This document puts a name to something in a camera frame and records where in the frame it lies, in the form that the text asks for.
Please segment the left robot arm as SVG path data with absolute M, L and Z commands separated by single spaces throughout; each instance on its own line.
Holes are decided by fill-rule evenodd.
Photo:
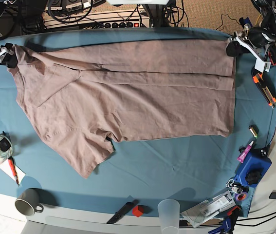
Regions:
M 258 55 L 264 62 L 276 65 L 276 0 L 253 0 L 261 21 L 254 25 L 241 18 L 243 30 L 235 32 L 228 41 L 226 53 L 237 57 L 244 53 Z

